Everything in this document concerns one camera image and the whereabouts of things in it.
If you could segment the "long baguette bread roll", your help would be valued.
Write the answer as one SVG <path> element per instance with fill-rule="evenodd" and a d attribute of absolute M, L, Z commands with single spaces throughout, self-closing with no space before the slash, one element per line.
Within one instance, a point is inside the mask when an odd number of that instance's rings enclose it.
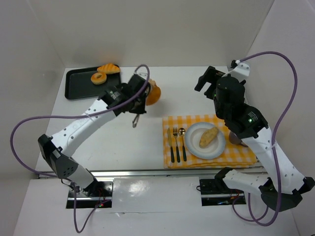
<path fill-rule="evenodd" d="M 199 147 L 206 148 L 218 135 L 219 129 L 217 127 L 212 127 L 206 130 L 199 140 Z"/>

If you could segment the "orange bundt cake bread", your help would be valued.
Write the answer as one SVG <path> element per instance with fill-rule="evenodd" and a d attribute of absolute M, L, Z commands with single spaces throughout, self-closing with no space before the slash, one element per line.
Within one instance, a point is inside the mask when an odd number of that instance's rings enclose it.
<path fill-rule="evenodd" d="M 154 105 L 158 102 L 161 96 L 161 89 L 157 86 L 156 82 L 152 79 L 149 79 L 150 83 L 150 92 L 146 98 L 146 106 Z"/>

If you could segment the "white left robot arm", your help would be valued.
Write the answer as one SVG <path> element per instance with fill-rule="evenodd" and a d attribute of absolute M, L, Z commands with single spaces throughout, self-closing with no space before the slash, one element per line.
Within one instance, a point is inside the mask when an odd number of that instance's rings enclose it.
<path fill-rule="evenodd" d="M 73 159 L 73 154 L 87 138 L 119 114 L 144 114 L 151 90 L 152 85 L 137 74 L 128 83 L 109 86 L 85 111 L 83 119 L 73 121 L 51 137 L 43 134 L 38 138 L 43 159 L 58 178 L 69 179 L 89 196 L 94 194 L 103 185 Z"/>

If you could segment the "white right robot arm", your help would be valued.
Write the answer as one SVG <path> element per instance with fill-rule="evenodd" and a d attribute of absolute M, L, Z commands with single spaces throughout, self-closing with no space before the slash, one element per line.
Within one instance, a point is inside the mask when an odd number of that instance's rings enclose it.
<path fill-rule="evenodd" d="M 262 113 L 245 103 L 246 81 L 239 81 L 235 74 L 246 78 L 249 67 L 236 66 L 223 73 L 209 66 L 194 89 L 201 91 L 206 83 L 211 84 L 204 94 L 213 100 L 217 118 L 248 146 L 268 175 L 256 177 L 225 167 L 215 175 L 214 183 L 220 190 L 238 189 L 257 195 L 274 211 L 292 209 L 302 201 L 302 194 L 314 188 L 315 181 L 294 167 L 272 137 L 273 131 Z"/>

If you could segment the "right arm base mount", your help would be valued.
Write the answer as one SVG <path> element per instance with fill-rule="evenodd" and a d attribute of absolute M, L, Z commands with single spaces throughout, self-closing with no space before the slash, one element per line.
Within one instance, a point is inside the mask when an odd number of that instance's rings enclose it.
<path fill-rule="evenodd" d="M 245 205 L 244 192 L 237 189 L 229 189 L 216 184 L 215 179 L 200 179 L 196 190 L 201 194 L 201 204 L 205 206 L 232 205 L 236 199 L 236 205 Z"/>

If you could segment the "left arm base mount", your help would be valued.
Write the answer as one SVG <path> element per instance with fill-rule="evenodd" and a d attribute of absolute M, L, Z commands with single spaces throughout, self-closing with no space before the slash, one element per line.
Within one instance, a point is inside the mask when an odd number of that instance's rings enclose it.
<path fill-rule="evenodd" d="M 100 181 L 92 193 L 84 191 L 76 185 L 74 188 L 70 181 L 61 180 L 63 185 L 68 187 L 68 196 L 66 201 L 66 208 L 73 209 L 74 195 L 76 194 L 76 208 L 111 208 L 112 207 L 112 194 L 114 187 L 113 178 L 105 178 Z"/>

